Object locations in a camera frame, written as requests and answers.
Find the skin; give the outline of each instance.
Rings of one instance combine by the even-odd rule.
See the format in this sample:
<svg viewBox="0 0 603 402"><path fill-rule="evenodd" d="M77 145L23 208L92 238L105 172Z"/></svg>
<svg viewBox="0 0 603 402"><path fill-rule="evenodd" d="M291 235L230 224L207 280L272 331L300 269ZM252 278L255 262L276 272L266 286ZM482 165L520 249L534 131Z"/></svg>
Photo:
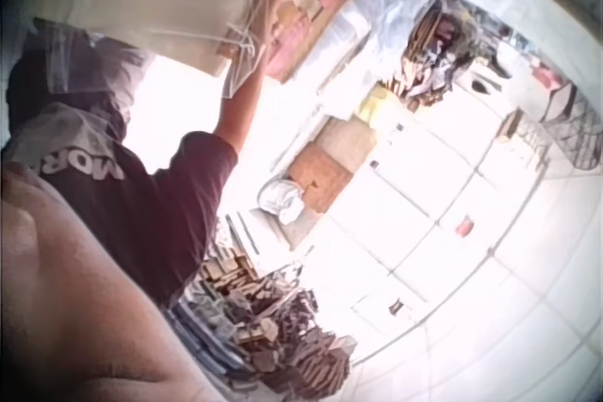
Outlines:
<svg viewBox="0 0 603 402"><path fill-rule="evenodd" d="M276 8L283 0L267 0L263 8L255 12L250 27L251 33L260 43L269 42L270 26L273 23ZM255 71L245 80L232 99L223 99L218 126L214 134L221 137L240 153L252 125L253 115L262 90L262 82L268 64L268 53L260 57ZM234 68L241 55L235 57Z"/></svg>
<svg viewBox="0 0 603 402"><path fill-rule="evenodd" d="M281 1L253 21L260 42ZM266 64L263 56L223 102L215 134L237 152ZM19 164L3 167L1 240L3 348L43 400L221 400L155 305L58 192Z"/></svg>

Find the yellow object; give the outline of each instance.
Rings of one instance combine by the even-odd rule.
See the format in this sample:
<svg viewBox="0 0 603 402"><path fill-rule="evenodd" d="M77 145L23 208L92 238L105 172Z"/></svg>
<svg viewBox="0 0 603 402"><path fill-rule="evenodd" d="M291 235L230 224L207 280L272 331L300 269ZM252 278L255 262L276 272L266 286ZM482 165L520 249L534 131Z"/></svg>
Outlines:
<svg viewBox="0 0 603 402"><path fill-rule="evenodd" d="M355 112L378 135L389 134L399 121L402 104L389 89L376 86Z"/></svg>

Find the person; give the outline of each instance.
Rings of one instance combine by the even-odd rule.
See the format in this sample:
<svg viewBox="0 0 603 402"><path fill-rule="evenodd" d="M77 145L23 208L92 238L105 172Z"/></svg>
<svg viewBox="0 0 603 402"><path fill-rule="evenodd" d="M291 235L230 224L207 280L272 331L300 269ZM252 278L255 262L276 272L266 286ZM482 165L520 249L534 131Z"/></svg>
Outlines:
<svg viewBox="0 0 603 402"><path fill-rule="evenodd" d="M250 28L258 48L269 44L282 1L259 4L265 10ZM252 124L268 52L232 99L222 101L214 133L186 135L169 168L150 175L122 141L153 56L64 24L34 26L8 80L11 138L3 161L29 166L55 188L127 275L168 308L204 259L221 191ZM70 49L68 82L81 89L61 90L62 67L47 65L59 61L60 46Z"/></svg>
<svg viewBox="0 0 603 402"><path fill-rule="evenodd" d="M2 400L223 400L53 187L8 163L2 188Z"/></svg>

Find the man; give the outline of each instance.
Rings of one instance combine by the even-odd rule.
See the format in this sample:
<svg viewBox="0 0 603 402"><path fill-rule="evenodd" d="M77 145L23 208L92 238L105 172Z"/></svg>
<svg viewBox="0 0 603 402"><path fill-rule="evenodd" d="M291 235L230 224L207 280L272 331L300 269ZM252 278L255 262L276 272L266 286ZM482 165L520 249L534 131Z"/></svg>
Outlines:
<svg viewBox="0 0 603 402"><path fill-rule="evenodd" d="M281 1L268 0L267 10L253 18L259 47L268 44ZM121 142L134 89L151 57L65 25L37 21L36 27L8 82L12 137L4 160L28 165L52 185L130 278L168 307L203 261L221 191L253 120L268 52L233 98L222 102L214 134L188 134L170 167L149 175ZM57 55L48 36L71 46L70 85L94 91L49 91L57 80L47 62Z"/></svg>

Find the white plastic bag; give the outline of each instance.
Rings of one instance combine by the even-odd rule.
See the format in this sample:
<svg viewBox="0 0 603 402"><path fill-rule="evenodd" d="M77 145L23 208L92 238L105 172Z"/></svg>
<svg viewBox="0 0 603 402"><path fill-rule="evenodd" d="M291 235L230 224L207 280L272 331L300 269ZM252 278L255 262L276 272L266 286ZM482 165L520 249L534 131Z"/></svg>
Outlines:
<svg viewBox="0 0 603 402"><path fill-rule="evenodd" d="M277 180L264 186L258 203L260 208L277 216L282 224L288 225L302 213L302 195L303 189L294 182Z"/></svg>

